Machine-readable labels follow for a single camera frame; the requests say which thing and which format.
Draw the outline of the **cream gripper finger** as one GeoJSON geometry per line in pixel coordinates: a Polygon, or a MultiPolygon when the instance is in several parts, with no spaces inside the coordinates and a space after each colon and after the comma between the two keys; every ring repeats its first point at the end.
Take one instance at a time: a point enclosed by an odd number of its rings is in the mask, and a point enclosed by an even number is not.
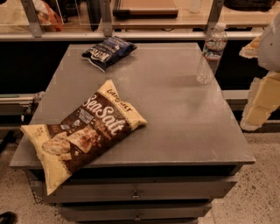
{"type": "Polygon", "coordinates": [[[258,49],[261,37],[254,38],[249,44],[245,45],[239,52],[243,58],[253,59],[258,57],[258,49]]]}
{"type": "Polygon", "coordinates": [[[241,118],[241,128],[253,131],[261,128],[271,114],[280,107],[280,73],[268,72],[254,78],[248,91],[248,103],[241,118]]]}

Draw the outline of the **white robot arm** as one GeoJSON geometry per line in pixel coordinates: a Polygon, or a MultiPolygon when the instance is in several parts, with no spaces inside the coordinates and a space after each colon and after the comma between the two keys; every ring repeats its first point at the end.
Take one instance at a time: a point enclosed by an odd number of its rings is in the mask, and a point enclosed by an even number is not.
{"type": "Polygon", "coordinates": [[[257,58],[258,66],[268,70],[263,78],[253,79],[242,113],[241,128],[253,131],[261,128],[280,107],[280,14],[239,54],[247,59],[257,58]]]}

